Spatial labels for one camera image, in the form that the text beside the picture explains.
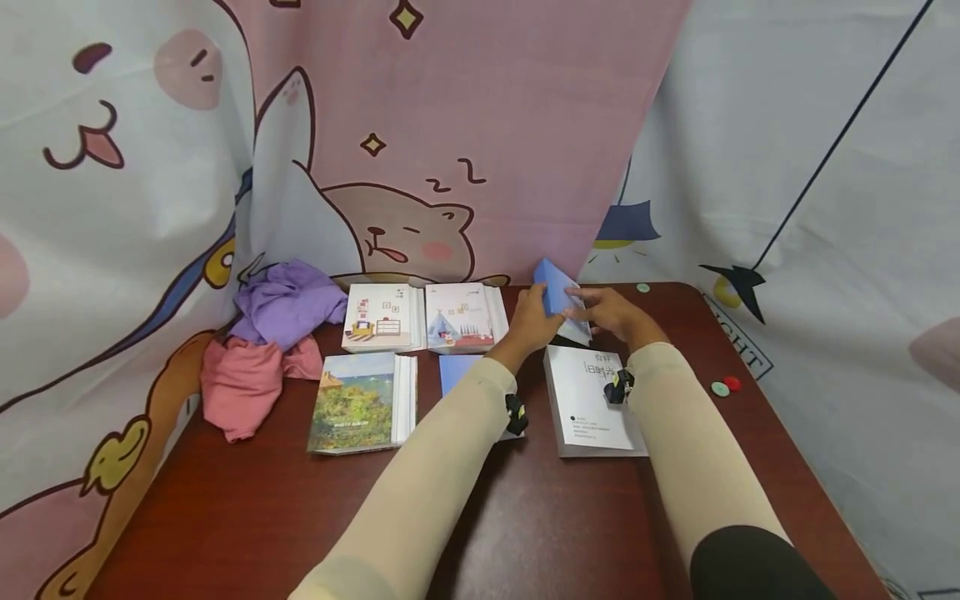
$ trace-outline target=green button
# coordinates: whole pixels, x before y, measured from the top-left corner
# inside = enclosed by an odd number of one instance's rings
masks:
[[[723,381],[714,381],[711,383],[710,390],[720,397],[727,397],[730,395],[730,388],[728,388],[727,384]]]

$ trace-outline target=blush cheek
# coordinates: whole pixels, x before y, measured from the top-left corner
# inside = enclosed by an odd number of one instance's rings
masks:
[[[173,34],[154,56],[154,75],[160,89],[177,104],[194,110],[213,110],[220,104],[224,58],[201,31]]]
[[[427,242],[420,249],[427,260],[446,262],[453,257],[453,249],[443,242]]]
[[[16,310],[29,290],[27,261],[10,240],[0,235],[0,319]]]

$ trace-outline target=stack of books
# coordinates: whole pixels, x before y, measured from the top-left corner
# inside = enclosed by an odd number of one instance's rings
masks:
[[[307,451],[337,455],[393,448],[406,442],[416,424],[416,357],[328,356]]]
[[[405,283],[350,286],[344,338],[348,352],[425,349],[423,290]]]
[[[630,407],[604,396],[623,369],[617,354],[548,346],[543,367],[561,458],[649,456]]]
[[[427,347],[440,354],[483,353],[507,333],[499,288],[482,283],[426,286]]]

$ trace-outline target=landscape painting book cover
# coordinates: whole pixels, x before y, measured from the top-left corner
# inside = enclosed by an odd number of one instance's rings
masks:
[[[371,449],[393,437],[392,352],[328,356],[307,450]]]

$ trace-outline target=hand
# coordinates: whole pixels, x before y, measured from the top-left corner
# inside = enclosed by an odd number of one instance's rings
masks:
[[[498,361],[513,374],[516,374],[527,356],[549,344],[557,335],[560,325],[564,324],[563,315],[546,316],[543,310],[545,290],[543,284],[538,284],[520,291],[510,330],[487,353],[488,358]]]
[[[514,318],[510,321],[507,337],[515,337],[516,343],[531,354],[547,344],[557,335],[560,325],[564,324],[562,315],[547,317],[543,310],[543,293],[546,286],[539,283],[529,290],[520,290],[516,301]]]
[[[568,308],[564,315],[575,321],[593,321],[591,333],[609,331],[634,352],[654,342],[669,342],[657,322],[611,288],[566,288],[587,308]]]

